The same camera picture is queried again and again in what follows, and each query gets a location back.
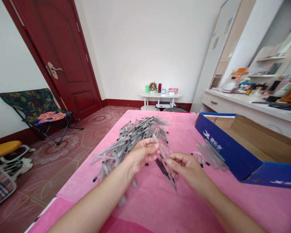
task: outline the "floral chair fabric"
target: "floral chair fabric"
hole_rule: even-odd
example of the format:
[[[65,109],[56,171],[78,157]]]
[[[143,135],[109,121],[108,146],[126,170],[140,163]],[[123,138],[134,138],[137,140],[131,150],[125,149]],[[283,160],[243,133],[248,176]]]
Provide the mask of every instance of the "floral chair fabric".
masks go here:
[[[25,115],[24,122],[29,124],[36,124],[36,119],[40,114],[46,112],[62,112],[66,116],[72,112],[59,109],[55,106],[53,95],[48,88],[21,91],[21,92],[10,92],[0,93],[0,97],[13,108],[21,111]]]

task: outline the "door frame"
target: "door frame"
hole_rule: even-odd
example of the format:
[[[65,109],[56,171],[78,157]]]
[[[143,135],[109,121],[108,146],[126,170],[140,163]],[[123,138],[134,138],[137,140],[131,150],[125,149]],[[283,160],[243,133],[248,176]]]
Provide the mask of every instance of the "door frame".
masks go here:
[[[38,68],[40,69],[45,81],[47,82],[48,86],[50,87],[55,99],[59,103],[60,107],[64,109],[66,106],[65,106],[64,102],[62,101],[62,98],[59,95],[59,92],[58,92],[56,86],[53,83],[52,77],[48,73],[48,71],[47,71],[47,69],[46,69],[46,67],[45,67],[45,65],[44,65],[44,63],[43,63],[43,61],[42,61],[42,59],[41,59],[41,57],[40,57],[40,55],[38,53],[38,50],[36,49],[33,41],[31,40],[27,30],[25,29],[25,26],[23,26],[21,21],[19,20],[18,15],[16,14],[16,12],[15,12],[15,10],[13,8],[13,5],[11,4],[10,0],[2,0],[2,2],[4,4],[4,6],[6,7],[9,15],[11,16],[11,18],[12,18],[17,30],[19,31],[21,37],[23,38],[25,44],[27,45],[27,47],[28,47],[33,59],[35,60]],[[77,8],[75,6],[74,0],[70,0],[70,3],[72,5],[72,9],[73,9],[73,12],[74,12],[74,17],[75,17],[76,22],[78,23],[78,26],[79,26],[82,44],[83,44],[83,47],[85,49],[85,53],[87,55],[88,64],[89,64],[90,71],[91,71],[91,75],[92,75],[92,78],[93,78],[93,81],[94,81],[94,84],[95,84],[95,89],[96,89],[97,94],[98,94],[99,105],[102,108],[102,99],[101,99],[100,92],[99,92],[99,89],[98,89],[98,85],[97,85],[96,77],[95,77],[95,74],[94,74],[94,69],[93,69],[93,66],[92,66],[91,58],[90,58],[90,55],[88,53],[88,49],[87,49],[87,46],[86,46],[86,42],[85,42],[85,38],[84,38],[84,35],[83,35],[81,22],[80,22],[78,13],[77,13]]]

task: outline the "door handle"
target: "door handle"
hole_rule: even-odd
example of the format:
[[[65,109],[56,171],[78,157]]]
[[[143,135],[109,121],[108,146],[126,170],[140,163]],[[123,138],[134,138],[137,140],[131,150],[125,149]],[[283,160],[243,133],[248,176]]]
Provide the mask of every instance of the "door handle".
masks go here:
[[[55,78],[55,79],[58,79],[58,75],[57,75],[57,73],[56,73],[56,70],[63,70],[62,68],[55,68],[54,66],[53,66],[53,64],[52,63],[50,63],[50,62],[48,62],[48,66],[49,66],[49,69],[51,70],[51,72],[52,72],[52,75],[53,75],[53,77]]]

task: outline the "shelf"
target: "shelf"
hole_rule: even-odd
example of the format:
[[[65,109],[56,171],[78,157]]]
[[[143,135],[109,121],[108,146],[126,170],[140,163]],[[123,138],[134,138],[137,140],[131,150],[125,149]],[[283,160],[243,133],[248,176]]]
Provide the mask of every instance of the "shelf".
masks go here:
[[[145,107],[142,106],[140,109],[141,109],[142,111],[144,111],[144,110],[145,110]],[[147,105],[147,106],[146,106],[146,110],[147,110],[147,111],[159,111],[159,109],[156,108],[154,105]]]
[[[274,59],[282,59],[282,58],[286,58],[286,57],[287,56],[280,56],[280,57],[274,56],[274,57],[261,58],[257,61],[268,61],[268,60],[274,60]]]
[[[248,77],[251,78],[271,78],[271,77],[275,77],[275,74],[264,74],[264,75],[248,75]]]

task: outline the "pink box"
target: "pink box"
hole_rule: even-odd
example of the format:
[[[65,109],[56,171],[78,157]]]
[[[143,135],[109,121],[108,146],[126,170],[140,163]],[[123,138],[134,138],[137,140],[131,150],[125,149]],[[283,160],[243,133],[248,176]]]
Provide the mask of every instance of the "pink box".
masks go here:
[[[178,88],[170,88],[168,92],[178,93]]]

